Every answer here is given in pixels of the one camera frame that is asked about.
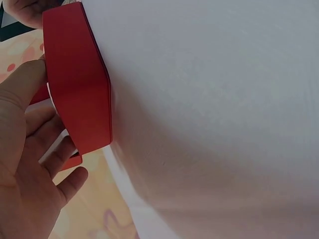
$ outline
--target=white surface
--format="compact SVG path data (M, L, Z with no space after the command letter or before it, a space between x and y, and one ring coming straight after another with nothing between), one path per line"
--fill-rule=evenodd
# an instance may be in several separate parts
M170 228L319 237L317 0L83 4L114 91L112 160Z

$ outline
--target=hand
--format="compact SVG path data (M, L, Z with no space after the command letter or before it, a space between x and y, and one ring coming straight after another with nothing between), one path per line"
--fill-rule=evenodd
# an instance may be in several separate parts
M45 79L44 60L36 60L0 84L0 239L48 238L88 177L79 167L57 186L52 182L75 150L70 137L38 162L64 130L54 109L24 113Z
M4 10L23 24L42 28L42 13L59 6L62 0L3 0Z

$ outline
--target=yellow fabric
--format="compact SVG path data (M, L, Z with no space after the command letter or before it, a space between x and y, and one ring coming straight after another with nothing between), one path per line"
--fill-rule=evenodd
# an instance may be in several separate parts
M42 50L41 30L1 42L0 82L23 62L39 58ZM83 160L89 171L88 181L62 210L50 239L138 239L102 151L89 153ZM70 171L60 172L55 181L61 181Z

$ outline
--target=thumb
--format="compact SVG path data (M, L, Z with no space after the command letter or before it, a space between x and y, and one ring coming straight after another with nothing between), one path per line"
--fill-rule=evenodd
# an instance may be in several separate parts
M43 59L23 63L0 84L0 100L11 102L25 111L45 82L46 70Z

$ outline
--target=white sheet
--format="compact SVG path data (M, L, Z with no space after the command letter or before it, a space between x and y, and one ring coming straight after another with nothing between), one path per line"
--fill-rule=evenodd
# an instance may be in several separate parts
M318 1L83 4L141 239L319 237Z

